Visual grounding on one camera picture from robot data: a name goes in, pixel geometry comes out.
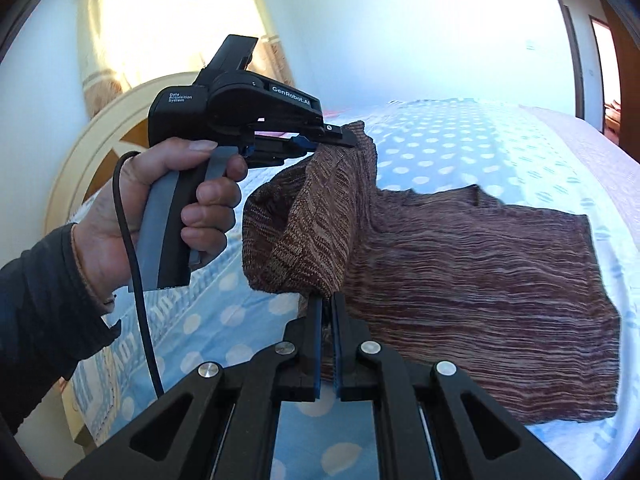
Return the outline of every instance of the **gripper handle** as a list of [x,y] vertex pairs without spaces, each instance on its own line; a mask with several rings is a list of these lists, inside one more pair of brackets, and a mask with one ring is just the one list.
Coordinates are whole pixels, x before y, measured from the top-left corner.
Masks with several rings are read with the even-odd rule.
[[225,174],[226,162],[236,153],[235,146],[220,146],[211,152],[208,162],[192,170],[171,171],[151,186],[136,245],[144,291],[189,285],[191,269],[200,263],[200,255],[180,236],[184,227],[180,213],[196,202],[201,182]]

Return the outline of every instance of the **knitted garment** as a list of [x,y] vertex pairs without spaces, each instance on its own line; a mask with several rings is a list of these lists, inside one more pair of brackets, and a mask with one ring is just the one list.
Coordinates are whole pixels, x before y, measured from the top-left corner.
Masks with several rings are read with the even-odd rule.
[[505,205],[478,186],[378,189],[375,146],[362,122],[347,127],[356,148],[321,145],[248,197],[249,284],[342,291],[373,339],[415,362],[454,362],[523,423],[613,415],[620,318],[588,218]]

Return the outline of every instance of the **round metal pin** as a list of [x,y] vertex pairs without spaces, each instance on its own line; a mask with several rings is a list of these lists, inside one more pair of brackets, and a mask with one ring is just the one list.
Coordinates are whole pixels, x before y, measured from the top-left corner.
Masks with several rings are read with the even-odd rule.
[[438,364],[436,364],[436,370],[441,375],[450,376],[456,373],[456,370],[458,369],[456,368],[456,365],[451,361],[440,361]]
[[202,363],[198,367],[198,373],[200,374],[201,377],[204,377],[206,379],[215,377],[219,371],[220,371],[220,368],[215,363]]
[[376,341],[365,341],[360,345],[360,350],[365,354],[377,354],[382,350],[382,346]]
[[296,351],[296,346],[289,341],[280,341],[275,346],[276,354],[289,355]]

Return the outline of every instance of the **curtain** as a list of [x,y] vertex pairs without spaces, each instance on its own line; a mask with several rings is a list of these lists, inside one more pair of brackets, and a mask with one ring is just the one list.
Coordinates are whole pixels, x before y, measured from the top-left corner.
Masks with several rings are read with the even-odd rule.
[[250,70],[293,78],[263,0],[78,0],[78,53],[89,117],[151,79],[196,72],[228,34],[260,38]]

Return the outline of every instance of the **sweater sleeve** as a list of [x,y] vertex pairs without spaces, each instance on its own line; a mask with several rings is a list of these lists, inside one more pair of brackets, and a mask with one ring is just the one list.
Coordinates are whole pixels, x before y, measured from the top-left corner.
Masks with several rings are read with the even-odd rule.
[[0,269],[0,413],[15,433],[60,377],[120,335],[84,285],[72,224]]

